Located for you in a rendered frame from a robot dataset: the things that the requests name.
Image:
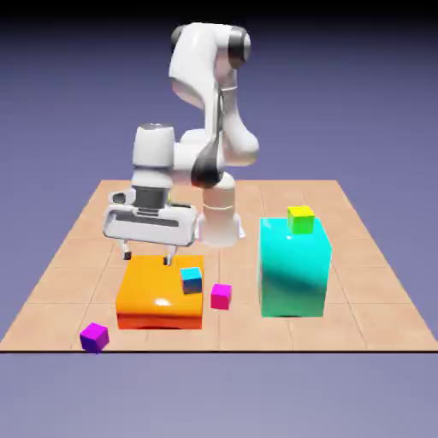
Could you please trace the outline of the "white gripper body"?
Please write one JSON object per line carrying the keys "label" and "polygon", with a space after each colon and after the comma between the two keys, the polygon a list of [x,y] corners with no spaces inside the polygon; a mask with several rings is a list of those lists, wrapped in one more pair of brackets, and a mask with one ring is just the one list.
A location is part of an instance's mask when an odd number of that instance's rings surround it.
{"label": "white gripper body", "polygon": [[196,209],[185,204],[166,204],[157,210],[111,204],[106,210],[103,233],[118,240],[190,246],[197,216]]}

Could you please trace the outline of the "small cyan cube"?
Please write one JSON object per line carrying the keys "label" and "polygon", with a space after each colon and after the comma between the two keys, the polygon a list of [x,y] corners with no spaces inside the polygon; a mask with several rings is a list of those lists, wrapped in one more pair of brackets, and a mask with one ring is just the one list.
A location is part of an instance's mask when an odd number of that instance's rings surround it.
{"label": "small cyan cube", "polygon": [[184,294],[202,293],[203,276],[199,267],[180,269],[180,274]]}

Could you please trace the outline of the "small pink cube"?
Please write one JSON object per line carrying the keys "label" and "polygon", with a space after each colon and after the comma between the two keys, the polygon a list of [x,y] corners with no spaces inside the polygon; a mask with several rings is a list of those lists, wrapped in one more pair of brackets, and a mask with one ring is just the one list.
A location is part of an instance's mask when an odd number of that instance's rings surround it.
{"label": "small pink cube", "polygon": [[227,311],[230,306],[232,286],[228,284],[215,283],[210,293],[210,306],[215,310]]}

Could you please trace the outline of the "small purple cube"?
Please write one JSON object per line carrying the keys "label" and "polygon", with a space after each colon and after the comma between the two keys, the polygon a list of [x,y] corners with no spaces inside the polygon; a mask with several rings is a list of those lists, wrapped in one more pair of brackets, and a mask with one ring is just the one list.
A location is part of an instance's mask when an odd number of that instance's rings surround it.
{"label": "small purple cube", "polygon": [[90,323],[80,332],[80,343],[82,349],[90,353],[100,353],[110,342],[108,328]]}

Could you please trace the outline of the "small yellow-green cube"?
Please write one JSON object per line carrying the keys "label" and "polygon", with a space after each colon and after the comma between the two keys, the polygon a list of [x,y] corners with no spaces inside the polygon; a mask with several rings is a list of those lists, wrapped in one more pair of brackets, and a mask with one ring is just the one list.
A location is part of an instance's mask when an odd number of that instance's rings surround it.
{"label": "small yellow-green cube", "polygon": [[287,207],[287,225],[291,234],[312,234],[315,214],[308,205]]}

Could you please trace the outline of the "large orange box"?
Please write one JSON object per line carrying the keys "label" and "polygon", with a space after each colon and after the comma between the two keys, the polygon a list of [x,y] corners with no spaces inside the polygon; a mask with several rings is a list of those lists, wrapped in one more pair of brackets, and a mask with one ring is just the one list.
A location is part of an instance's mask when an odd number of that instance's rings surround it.
{"label": "large orange box", "polygon": [[181,255],[166,266],[163,256],[135,256],[127,265],[115,301],[120,329],[201,329],[202,293],[184,294],[180,269],[199,267],[204,258]]}

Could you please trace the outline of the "large cyan box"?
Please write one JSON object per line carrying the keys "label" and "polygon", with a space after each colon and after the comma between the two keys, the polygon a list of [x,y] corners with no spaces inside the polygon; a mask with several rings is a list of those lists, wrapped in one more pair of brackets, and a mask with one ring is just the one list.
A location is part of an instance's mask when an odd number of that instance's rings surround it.
{"label": "large cyan box", "polygon": [[257,290],[263,317],[321,317],[332,246],[321,221],[291,234],[286,218],[259,223]]}

